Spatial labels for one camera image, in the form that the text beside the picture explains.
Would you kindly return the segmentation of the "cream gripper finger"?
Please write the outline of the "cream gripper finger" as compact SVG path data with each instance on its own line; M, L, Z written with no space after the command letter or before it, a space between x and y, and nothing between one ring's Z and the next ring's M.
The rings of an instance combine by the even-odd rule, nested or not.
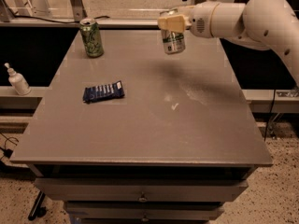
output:
M168 10L168 14L169 15L182 14L184 16L189 16L193 9L194 9L194 6L173 7Z
M175 33L183 33L185 30L191 27L189 18L182 14L162 16L158 18L157 22L158 27L161 30L167 30Z

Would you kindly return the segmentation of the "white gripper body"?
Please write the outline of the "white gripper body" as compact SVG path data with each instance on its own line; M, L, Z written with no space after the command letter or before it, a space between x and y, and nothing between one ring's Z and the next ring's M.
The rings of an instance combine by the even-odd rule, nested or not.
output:
M198 37L211 38L212 16L219 2L204 2L191 9L189 20L190 32Z

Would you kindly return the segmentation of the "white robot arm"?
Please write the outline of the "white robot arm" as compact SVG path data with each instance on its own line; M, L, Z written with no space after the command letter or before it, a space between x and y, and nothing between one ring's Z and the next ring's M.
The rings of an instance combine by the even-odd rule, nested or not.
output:
M249 49L271 49L299 82L299 20L286 0L249 0L246 4L205 1L177 7L157 22L160 29L169 32L190 31Z

